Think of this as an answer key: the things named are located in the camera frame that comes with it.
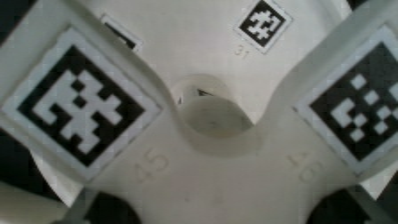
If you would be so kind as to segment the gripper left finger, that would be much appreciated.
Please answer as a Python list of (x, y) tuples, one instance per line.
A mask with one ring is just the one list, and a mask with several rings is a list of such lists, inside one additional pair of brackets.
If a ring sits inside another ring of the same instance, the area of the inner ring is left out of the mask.
[(64, 217), (51, 224), (142, 224), (128, 202), (112, 194), (83, 188)]

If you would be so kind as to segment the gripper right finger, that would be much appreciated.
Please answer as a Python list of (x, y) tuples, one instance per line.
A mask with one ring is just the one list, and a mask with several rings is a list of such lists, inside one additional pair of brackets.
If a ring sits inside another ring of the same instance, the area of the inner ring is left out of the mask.
[(305, 224), (390, 224), (390, 216), (360, 185), (319, 200)]

